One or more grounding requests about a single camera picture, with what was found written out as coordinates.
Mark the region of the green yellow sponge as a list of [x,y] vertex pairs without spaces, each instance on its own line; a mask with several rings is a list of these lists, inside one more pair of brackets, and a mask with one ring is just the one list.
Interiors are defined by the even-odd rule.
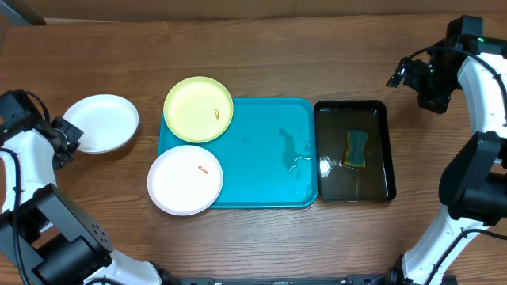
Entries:
[[364,148],[368,141],[368,133],[362,130],[347,131],[343,164],[350,167],[365,167]]

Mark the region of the white plate with ketchup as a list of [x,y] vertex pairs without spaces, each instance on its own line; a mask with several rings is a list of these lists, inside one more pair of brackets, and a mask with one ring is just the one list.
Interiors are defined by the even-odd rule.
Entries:
[[152,202],[164,212],[190,216],[207,210],[223,187],[217,158],[199,146],[176,146],[154,161],[147,176]]

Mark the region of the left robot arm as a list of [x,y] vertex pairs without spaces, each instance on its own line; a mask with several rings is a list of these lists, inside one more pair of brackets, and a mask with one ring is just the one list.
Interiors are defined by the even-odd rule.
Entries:
[[7,193],[1,252],[25,284],[168,284],[163,269],[116,250],[96,219],[60,191],[55,171],[73,160],[82,131],[58,117],[6,130]]

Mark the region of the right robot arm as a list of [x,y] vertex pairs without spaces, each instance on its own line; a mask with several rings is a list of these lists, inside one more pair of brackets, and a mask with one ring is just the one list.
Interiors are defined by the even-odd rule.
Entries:
[[478,235],[506,216],[506,42],[464,33],[448,35],[400,60],[387,85],[417,91],[420,107],[446,112],[455,89],[464,92],[471,137],[443,171],[440,210],[417,244],[396,261],[383,284],[455,284],[446,271]]

